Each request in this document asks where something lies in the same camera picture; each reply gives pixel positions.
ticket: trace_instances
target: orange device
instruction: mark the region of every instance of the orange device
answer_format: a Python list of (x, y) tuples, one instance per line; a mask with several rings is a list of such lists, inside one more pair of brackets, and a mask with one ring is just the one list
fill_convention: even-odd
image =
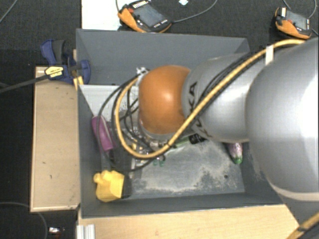
[(311, 36), (310, 19), (292, 12), (286, 7), (277, 8), (275, 12), (276, 28), (288, 35), (309, 39)]
[(138, 0), (124, 5), (118, 12), (120, 20), (137, 32), (163, 33), (172, 20), (158, 12), (149, 0)]

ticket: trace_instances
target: blue clamp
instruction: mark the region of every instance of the blue clamp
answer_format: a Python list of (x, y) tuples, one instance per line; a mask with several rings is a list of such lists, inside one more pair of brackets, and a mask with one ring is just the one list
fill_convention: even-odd
[(83, 83), (88, 84), (91, 77), (91, 68), (88, 60), (81, 60), (77, 65), (71, 55), (64, 53), (64, 40), (46, 40), (40, 46), (42, 56), (48, 61), (49, 66), (59, 66), (59, 73), (48, 75), (50, 80), (59, 80), (73, 84), (76, 76), (83, 77)]

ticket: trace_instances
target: green object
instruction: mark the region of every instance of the green object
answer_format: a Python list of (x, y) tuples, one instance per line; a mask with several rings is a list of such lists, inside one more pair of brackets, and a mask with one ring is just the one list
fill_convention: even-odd
[(235, 158), (232, 158), (232, 160), (236, 165), (239, 165), (243, 162), (243, 157), (235, 157)]

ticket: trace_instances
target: clamp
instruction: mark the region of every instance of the clamp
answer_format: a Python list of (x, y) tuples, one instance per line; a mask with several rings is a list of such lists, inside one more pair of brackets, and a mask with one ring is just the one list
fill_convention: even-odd
[(65, 40), (46, 40), (40, 48), (42, 56), (48, 61), (49, 67), (45, 74), (50, 80), (63, 81), (74, 84), (81, 76), (84, 84), (88, 84), (91, 77), (91, 68), (88, 60), (81, 60), (79, 64), (71, 55), (64, 53)]

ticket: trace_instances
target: white paper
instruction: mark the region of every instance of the white paper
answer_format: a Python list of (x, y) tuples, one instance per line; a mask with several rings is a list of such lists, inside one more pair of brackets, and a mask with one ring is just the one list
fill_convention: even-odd
[[(118, 0), (119, 8), (137, 0)], [(117, 30), (121, 25), (115, 0), (82, 0), (82, 28)]]

